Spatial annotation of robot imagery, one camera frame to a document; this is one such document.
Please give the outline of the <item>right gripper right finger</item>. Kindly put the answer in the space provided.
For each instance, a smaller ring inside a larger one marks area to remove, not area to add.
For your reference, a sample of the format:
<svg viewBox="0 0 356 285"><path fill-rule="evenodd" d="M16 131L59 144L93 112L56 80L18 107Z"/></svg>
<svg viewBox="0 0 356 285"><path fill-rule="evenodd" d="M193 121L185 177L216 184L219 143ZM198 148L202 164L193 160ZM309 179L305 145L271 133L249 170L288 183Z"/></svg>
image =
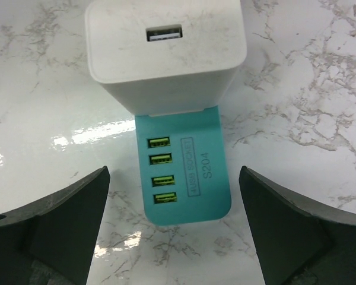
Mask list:
<svg viewBox="0 0 356 285"><path fill-rule="evenodd" d="M356 284L356 214L246 166L239 185L265 284Z"/></svg>

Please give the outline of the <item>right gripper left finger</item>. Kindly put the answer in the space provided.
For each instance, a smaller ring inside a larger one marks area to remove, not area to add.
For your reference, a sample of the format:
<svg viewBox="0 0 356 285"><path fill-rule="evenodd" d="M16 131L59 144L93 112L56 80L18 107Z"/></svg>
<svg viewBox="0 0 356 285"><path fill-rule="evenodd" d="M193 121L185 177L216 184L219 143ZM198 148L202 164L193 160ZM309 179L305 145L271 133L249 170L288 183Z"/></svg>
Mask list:
<svg viewBox="0 0 356 285"><path fill-rule="evenodd" d="M0 214L0 284L86 284L109 184L104 166Z"/></svg>

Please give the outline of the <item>teal USB power strip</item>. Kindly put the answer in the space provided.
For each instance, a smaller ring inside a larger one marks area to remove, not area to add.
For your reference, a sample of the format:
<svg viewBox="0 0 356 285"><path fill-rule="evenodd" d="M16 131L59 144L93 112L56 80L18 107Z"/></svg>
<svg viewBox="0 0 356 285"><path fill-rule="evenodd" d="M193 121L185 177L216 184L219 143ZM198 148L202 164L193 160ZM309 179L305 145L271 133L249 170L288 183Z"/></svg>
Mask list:
<svg viewBox="0 0 356 285"><path fill-rule="evenodd" d="M144 210L158 226L218 220L231 191L218 107L136 116Z"/></svg>

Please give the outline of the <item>white USB charger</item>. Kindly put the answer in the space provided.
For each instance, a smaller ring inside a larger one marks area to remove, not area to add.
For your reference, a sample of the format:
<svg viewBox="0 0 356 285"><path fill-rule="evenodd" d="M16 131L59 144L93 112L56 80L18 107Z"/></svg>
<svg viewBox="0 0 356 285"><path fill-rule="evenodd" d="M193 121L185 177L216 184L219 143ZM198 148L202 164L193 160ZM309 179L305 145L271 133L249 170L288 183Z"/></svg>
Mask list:
<svg viewBox="0 0 356 285"><path fill-rule="evenodd" d="M93 1L90 75L134 115L216 106L247 55L239 1Z"/></svg>

